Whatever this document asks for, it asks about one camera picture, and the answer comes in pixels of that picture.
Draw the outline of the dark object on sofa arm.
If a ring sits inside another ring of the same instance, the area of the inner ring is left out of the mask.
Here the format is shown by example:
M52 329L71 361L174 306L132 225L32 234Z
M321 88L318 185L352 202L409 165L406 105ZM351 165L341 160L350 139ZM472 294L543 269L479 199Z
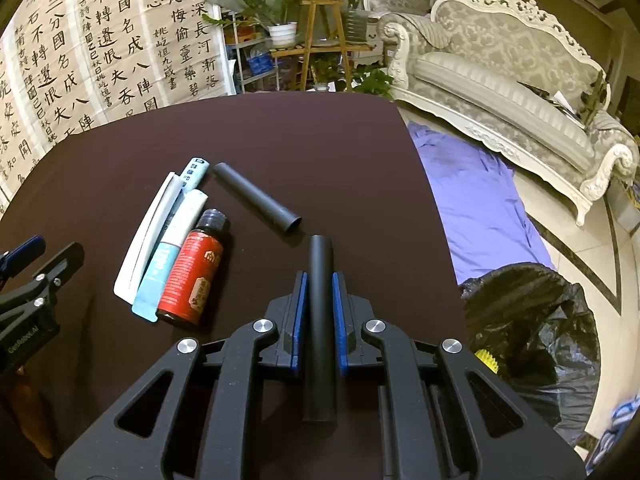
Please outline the dark object on sofa arm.
M597 79L591 84L590 90L582 92L580 96L582 107L579 110L578 117L585 127L588 127L597 112L605 107L606 102L608 102L608 92L610 92L610 89L608 88L606 73L601 70Z

